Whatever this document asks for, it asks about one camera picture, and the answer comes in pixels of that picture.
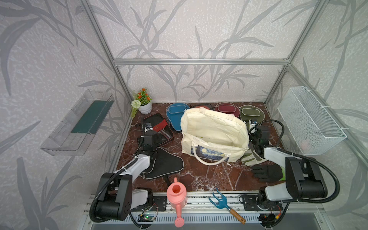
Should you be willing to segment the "black paddle case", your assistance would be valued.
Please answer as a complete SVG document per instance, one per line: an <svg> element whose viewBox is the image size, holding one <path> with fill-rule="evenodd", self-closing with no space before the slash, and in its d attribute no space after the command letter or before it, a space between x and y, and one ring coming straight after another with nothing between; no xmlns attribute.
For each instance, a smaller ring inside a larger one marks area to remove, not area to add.
<svg viewBox="0 0 368 230"><path fill-rule="evenodd" d="M171 154L161 147L156 149L154 156L156 156L155 160L140 174L143 179L153 180L169 176L179 173L184 168L184 161L181 157Z"/></svg>

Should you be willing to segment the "olive green paddle case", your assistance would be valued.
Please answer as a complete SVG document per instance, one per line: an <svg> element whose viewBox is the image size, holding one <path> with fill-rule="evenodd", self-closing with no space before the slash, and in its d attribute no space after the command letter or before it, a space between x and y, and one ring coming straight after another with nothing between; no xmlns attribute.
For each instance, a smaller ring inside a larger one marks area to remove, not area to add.
<svg viewBox="0 0 368 230"><path fill-rule="evenodd" d="M253 105L243 105L239 108L240 118L242 121L249 121L260 123L264 121L265 114L259 107Z"/></svg>

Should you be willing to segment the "blue paddle case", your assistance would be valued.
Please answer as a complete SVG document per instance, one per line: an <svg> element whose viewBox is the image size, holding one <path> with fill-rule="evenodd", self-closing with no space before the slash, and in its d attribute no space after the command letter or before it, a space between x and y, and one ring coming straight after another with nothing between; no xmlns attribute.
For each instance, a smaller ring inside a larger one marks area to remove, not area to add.
<svg viewBox="0 0 368 230"><path fill-rule="evenodd" d="M181 118L185 110L190 107L185 103L174 103L166 108L166 116L168 117L170 124L174 131L181 132Z"/></svg>

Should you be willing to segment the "maroon paddle case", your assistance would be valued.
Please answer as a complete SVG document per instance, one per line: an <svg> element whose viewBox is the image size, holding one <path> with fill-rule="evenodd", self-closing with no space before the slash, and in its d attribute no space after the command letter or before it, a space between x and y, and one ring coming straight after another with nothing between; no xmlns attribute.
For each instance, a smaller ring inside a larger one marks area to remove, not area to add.
<svg viewBox="0 0 368 230"><path fill-rule="evenodd" d="M234 115L235 117L240 116L239 108L232 103L219 103L215 106L215 111L225 114L231 114Z"/></svg>

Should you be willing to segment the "cream canvas tote bag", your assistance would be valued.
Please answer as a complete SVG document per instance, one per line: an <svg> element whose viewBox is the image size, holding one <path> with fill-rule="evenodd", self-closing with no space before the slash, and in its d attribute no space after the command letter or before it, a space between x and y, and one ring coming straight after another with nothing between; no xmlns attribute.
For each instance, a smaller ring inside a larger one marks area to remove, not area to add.
<svg viewBox="0 0 368 230"><path fill-rule="evenodd" d="M185 110L181 128L182 153L204 165L234 163L250 152L247 126L234 115L191 108Z"/></svg>

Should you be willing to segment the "clear case red paddle set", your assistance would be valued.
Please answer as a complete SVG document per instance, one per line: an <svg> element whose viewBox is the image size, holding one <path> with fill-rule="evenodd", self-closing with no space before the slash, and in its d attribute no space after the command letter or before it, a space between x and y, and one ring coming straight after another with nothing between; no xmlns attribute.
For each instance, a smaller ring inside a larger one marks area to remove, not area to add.
<svg viewBox="0 0 368 230"><path fill-rule="evenodd" d="M191 107L192 108L200 108L200 107L203 107L203 108L206 108L208 110L213 110L213 106L211 104L208 104L208 103L205 103L205 104L197 104L197 105L193 105Z"/></svg>

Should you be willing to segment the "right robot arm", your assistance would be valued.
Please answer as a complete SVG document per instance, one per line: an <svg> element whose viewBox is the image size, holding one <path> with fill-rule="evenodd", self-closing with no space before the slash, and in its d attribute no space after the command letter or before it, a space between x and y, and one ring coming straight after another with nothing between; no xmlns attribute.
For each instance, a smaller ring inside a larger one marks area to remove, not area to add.
<svg viewBox="0 0 368 230"><path fill-rule="evenodd" d="M272 165L251 167L254 177L271 183L260 190L269 201L328 203L338 197L341 186L337 176L316 159L286 151L268 143L268 128L254 125L249 137L255 152Z"/></svg>

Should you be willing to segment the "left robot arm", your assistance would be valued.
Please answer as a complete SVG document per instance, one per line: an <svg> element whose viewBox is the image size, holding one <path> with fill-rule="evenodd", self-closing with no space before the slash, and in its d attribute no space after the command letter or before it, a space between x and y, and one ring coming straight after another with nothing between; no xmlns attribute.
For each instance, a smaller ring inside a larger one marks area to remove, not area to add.
<svg viewBox="0 0 368 230"><path fill-rule="evenodd" d="M133 189L133 182L142 174L150 173L158 156L159 134L148 130L140 139L133 160L115 172L102 175L89 216L95 223L111 219L125 220L131 209L153 205L151 189Z"/></svg>

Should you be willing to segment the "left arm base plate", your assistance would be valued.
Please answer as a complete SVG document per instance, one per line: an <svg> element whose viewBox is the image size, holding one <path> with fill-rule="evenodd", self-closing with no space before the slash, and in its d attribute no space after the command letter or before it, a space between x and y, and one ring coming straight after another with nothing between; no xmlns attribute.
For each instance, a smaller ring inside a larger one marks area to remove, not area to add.
<svg viewBox="0 0 368 230"><path fill-rule="evenodd" d="M149 197L146 203L143 205L132 208L132 212L143 212L143 211L166 211L166 207L169 204L167 196L165 195L154 195L153 197Z"/></svg>

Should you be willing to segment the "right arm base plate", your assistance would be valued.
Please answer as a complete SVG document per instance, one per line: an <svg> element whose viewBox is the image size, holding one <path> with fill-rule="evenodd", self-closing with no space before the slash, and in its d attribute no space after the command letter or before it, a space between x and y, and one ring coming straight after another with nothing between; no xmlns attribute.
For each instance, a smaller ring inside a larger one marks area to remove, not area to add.
<svg viewBox="0 0 368 230"><path fill-rule="evenodd" d="M266 198L260 198L258 195L243 194L238 197L245 211L276 211L283 210L280 201L270 201Z"/></svg>

